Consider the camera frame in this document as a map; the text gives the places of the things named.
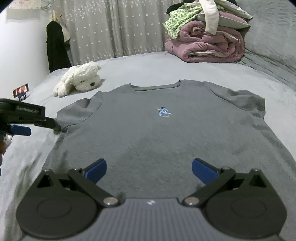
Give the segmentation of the grey t-shirt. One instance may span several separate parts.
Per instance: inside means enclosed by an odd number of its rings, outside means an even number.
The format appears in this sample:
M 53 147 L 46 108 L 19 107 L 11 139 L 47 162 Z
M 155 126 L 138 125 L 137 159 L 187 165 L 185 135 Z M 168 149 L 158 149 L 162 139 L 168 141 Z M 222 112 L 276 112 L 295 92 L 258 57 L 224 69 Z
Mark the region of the grey t-shirt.
M 295 161 L 264 121 L 265 100 L 209 82 L 97 92 L 57 113 L 60 135 L 45 167 L 107 161 L 100 187 L 128 197 L 184 198 L 200 185 L 195 158 L 238 172 L 261 169 L 285 203 L 295 201 Z

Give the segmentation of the grey bed sheet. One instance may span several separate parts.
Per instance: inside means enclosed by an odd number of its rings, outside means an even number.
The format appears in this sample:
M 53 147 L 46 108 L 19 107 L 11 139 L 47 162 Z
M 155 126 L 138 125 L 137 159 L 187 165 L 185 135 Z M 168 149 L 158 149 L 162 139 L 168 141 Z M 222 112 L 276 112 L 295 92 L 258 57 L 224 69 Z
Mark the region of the grey bed sheet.
M 247 57 L 258 56 L 247 53 Z M 158 86 L 188 79 L 208 81 L 232 90 L 248 90 L 265 99 L 264 121 L 285 147 L 281 150 L 288 152 L 279 160 L 267 163 L 259 161 L 255 154 L 255 164 L 243 158 L 230 161 L 236 170 L 245 171 L 250 167 L 262 167 L 264 174 L 278 190 L 287 206 L 287 222 L 281 235 L 285 240 L 295 240 L 295 90 L 273 76 L 245 65 L 247 58 L 241 63 L 185 63 L 176 56 L 165 52 L 139 54 L 99 61 L 99 75 L 105 79 L 103 84 L 90 92 L 72 93 L 66 97 L 53 97 L 53 88 L 59 82 L 67 69 L 56 70 L 32 90 L 28 102 L 46 107 L 46 114 L 55 117 L 56 113 L 73 102 L 91 98 L 96 92 L 109 92 L 124 84 L 137 86 Z M 16 208 L 29 186 L 40 173 L 50 151 L 57 141 L 58 134 L 46 128 L 32 127 L 30 137 L 15 136 L 4 155 L 1 168 L 1 240 L 19 240 L 22 232 L 16 224 Z M 166 181 L 165 176 L 159 179 L 156 190 L 148 189 L 152 184 L 147 180 L 156 177 L 145 177 L 144 184 L 139 184 L 143 191 L 136 186 L 130 191 L 120 189 L 119 194 L 126 192 L 131 197 L 185 197 L 186 193 L 194 191 L 201 184 L 192 184 L 194 175 L 187 174 L 181 182 Z

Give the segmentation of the black hanging coat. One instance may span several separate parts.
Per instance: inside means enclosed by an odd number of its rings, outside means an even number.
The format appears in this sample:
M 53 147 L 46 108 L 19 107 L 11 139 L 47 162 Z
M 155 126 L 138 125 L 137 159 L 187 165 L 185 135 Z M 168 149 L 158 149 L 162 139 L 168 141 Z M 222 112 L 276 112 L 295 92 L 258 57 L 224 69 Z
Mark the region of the black hanging coat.
M 61 25 L 56 21 L 50 21 L 46 31 L 49 72 L 71 67 Z

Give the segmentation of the white plush dog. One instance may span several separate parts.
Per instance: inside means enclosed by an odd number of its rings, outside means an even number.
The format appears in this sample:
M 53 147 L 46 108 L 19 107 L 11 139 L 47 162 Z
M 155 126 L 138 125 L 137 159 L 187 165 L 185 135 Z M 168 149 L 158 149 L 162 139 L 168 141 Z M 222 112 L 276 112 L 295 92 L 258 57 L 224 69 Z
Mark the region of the white plush dog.
M 93 61 L 70 67 L 54 87 L 54 97 L 65 97 L 74 89 L 79 92 L 88 92 L 99 87 L 101 84 L 98 74 L 100 69 L 100 65 Z

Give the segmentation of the grey star curtain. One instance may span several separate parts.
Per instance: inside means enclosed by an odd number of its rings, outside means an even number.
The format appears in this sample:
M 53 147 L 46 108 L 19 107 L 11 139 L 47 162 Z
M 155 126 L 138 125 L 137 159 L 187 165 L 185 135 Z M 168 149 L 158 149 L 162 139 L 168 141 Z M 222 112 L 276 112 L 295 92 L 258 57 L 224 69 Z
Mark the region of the grey star curtain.
M 72 65 L 149 52 L 162 52 L 163 23 L 176 1 L 53 1 L 70 33 Z

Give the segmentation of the folded mauve quilt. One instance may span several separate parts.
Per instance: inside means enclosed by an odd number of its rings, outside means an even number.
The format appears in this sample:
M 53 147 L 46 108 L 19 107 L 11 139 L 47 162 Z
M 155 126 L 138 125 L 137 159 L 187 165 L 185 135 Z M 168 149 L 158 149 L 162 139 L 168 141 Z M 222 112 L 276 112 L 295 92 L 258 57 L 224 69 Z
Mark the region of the folded mauve quilt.
M 245 54 L 242 29 L 250 27 L 243 18 L 226 11 L 219 12 L 218 28 L 215 35 L 205 31 L 204 13 L 196 20 L 189 21 L 174 40 L 170 35 L 165 49 L 187 63 L 213 62 L 230 63 L 240 60 Z

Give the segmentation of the grey quilted headboard cover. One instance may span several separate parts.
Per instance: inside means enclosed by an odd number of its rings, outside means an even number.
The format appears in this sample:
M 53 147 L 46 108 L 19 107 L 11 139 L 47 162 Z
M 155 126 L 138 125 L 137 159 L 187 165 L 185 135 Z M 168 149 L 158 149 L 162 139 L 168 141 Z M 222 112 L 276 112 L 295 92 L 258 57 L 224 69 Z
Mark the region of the grey quilted headboard cover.
M 241 31 L 240 64 L 268 74 L 295 90 L 295 6 L 290 1 L 238 1 L 253 16 Z

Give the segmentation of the cream white garment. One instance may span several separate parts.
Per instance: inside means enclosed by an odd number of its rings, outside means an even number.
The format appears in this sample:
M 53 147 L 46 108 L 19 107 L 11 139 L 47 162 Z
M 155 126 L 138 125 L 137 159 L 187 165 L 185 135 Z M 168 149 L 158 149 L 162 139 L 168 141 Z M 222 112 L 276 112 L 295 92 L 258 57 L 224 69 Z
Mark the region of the cream white garment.
M 196 1 L 202 7 L 197 19 L 205 22 L 207 33 L 215 34 L 218 27 L 228 27 L 234 30 L 248 28 L 246 20 L 251 20 L 252 15 L 232 1 Z

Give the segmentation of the green patterned garment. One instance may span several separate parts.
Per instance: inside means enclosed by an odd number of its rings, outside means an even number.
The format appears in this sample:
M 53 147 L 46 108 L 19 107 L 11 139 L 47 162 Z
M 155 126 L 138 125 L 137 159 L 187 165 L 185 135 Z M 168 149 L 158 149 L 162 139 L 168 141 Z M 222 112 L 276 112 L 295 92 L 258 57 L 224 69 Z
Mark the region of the green patterned garment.
M 198 13 L 203 10 L 199 2 L 184 3 L 178 9 L 170 12 L 170 17 L 163 23 L 166 32 L 171 39 L 179 37 L 182 27 L 190 21 L 196 20 Z

